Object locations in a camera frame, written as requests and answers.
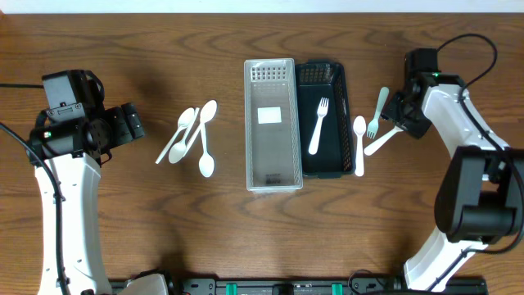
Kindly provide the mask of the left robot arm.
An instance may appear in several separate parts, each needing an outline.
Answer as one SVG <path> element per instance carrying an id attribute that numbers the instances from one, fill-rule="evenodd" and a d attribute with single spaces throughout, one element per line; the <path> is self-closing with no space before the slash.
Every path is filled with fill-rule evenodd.
<path id="1" fill-rule="evenodd" d="M 43 207 L 41 294 L 115 294 L 102 261 L 97 195 L 103 154 L 144 135 L 136 107 L 61 103 L 29 136 Z"/>

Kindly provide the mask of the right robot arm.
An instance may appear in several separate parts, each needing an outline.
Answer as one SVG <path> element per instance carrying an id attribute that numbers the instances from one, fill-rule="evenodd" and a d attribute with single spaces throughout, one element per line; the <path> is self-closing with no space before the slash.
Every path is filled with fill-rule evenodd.
<path id="1" fill-rule="evenodd" d="M 504 236 L 523 237 L 523 151 L 509 147 L 472 104 L 457 75 L 419 72 L 382 117 L 421 138 L 435 127 L 451 162 L 436 195 L 436 227 L 404 263 L 410 290 L 442 292 L 476 254 L 494 254 Z"/>

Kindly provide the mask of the white plastic spoon large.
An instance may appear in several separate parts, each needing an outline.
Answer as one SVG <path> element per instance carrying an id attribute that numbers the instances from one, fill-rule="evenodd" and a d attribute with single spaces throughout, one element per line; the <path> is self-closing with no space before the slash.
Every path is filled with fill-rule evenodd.
<path id="1" fill-rule="evenodd" d="M 195 132 L 192 134 L 191 138 L 188 141 L 187 147 L 185 149 L 184 156 L 187 155 L 192 145 L 197 139 L 197 135 L 201 136 L 202 147 L 204 152 L 207 151 L 207 137 L 206 137 L 206 123 L 211 121 L 217 112 L 218 103 L 215 100 L 208 101 L 201 109 L 200 113 L 200 124 L 198 125 Z"/>

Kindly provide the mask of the white plastic spoon bowl down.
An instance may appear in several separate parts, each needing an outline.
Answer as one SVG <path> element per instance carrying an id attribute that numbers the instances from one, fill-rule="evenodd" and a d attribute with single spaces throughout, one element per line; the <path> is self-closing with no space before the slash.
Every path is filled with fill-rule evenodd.
<path id="1" fill-rule="evenodd" d="M 192 127 L 197 119 L 200 108 L 197 107 L 193 113 L 193 118 L 190 120 L 188 127 L 186 128 L 184 135 L 180 141 L 178 141 L 169 151 L 169 162 L 175 164 L 183 158 L 183 155 L 186 151 L 187 137 L 189 132 L 192 130 Z"/>

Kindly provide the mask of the white plastic fork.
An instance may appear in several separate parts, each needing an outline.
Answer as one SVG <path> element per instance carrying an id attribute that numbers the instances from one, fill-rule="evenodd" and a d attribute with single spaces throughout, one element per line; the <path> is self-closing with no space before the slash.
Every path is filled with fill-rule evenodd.
<path id="1" fill-rule="evenodd" d="M 309 147 L 308 147 L 308 153 L 310 155 L 314 155 L 318 151 L 318 145 L 319 145 L 319 140 L 320 140 L 323 118 L 328 113 L 328 103 L 329 103 L 328 98 L 321 98 L 319 102 L 318 109 L 317 109 L 317 121 L 316 121 L 314 132 L 312 134 L 312 138 L 310 140 Z"/>
<path id="2" fill-rule="evenodd" d="M 382 135 L 380 138 L 375 140 L 373 143 L 369 144 L 364 149 L 364 154 L 366 156 L 371 156 L 378 149 L 380 149 L 388 140 L 390 140 L 394 135 L 396 135 L 398 133 L 401 133 L 401 132 L 403 132 L 403 130 L 400 127 L 398 127 L 398 126 L 395 126 L 389 132 L 387 132 L 386 134 Z"/>

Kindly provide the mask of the mint green plastic fork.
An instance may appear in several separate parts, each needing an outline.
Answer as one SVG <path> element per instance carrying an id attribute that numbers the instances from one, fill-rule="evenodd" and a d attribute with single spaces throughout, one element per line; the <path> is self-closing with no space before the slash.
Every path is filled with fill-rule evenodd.
<path id="1" fill-rule="evenodd" d="M 375 112 L 374 112 L 374 116 L 373 116 L 373 119 L 368 124 L 368 129 L 367 129 L 367 133 L 366 133 L 367 137 L 370 138 L 370 139 L 374 139 L 375 136 L 376 136 L 376 133 L 377 133 L 378 128 L 379 128 L 378 121 L 379 121 L 379 118 L 380 118 L 381 113 L 382 113 L 382 108 L 384 107 L 384 105 L 386 103 L 386 100 L 388 98 L 389 92 L 390 92 L 390 90 L 388 89 L 388 87 L 382 87 L 380 89 L 380 92 L 379 92 L 379 95 L 378 95 L 378 99 L 377 99 L 376 109 L 375 109 Z"/>

